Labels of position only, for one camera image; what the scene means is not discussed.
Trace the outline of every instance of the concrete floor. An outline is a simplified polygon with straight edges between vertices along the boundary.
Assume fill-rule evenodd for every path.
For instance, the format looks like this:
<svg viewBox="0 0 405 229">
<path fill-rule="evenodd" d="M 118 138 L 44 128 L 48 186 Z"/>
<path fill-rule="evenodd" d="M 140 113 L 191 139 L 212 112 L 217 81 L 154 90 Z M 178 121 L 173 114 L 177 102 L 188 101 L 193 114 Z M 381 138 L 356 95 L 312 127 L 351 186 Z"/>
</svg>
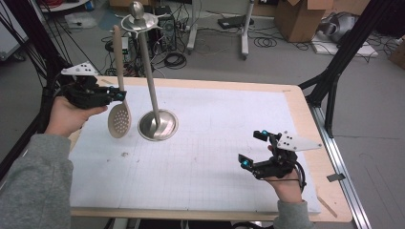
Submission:
<svg viewBox="0 0 405 229">
<path fill-rule="evenodd" d="M 91 15 L 101 23 L 107 10 L 99 6 Z M 218 18 L 219 15 L 202 18 L 199 26 L 219 29 Z M 255 22 L 254 29 L 273 26 L 271 18 L 256 18 Z M 99 26 L 72 33 L 99 69 L 107 55 L 100 40 L 109 35 Z M 277 40 L 277 46 L 272 48 L 256 47 L 253 41 L 249 39 L 249 56 L 244 61 L 238 35 L 199 31 L 196 50 L 186 54 L 187 65 L 181 70 L 160 70 L 166 78 L 297 85 L 321 73 L 332 59 L 330 55 L 315 54 L 312 48 L 298 50 L 282 40 Z M 87 60 L 73 42 L 68 41 L 67 47 L 74 64 Z M 403 228 L 405 185 L 400 169 L 405 164 L 405 72 L 389 61 L 383 51 L 378 53 L 370 63 L 355 58 L 341 76 L 333 133 L 372 228 Z M 163 77 L 159 72 L 154 75 Z M 36 116 L 41 88 L 30 61 L 10 60 L 0 62 L 0 87 L 3 159 Z M 101 228 L 106 221 L 73 218 L 72 228 Z M 355 228 L 351 222 L 317 223 L 317 227 Z"/>
</svg>

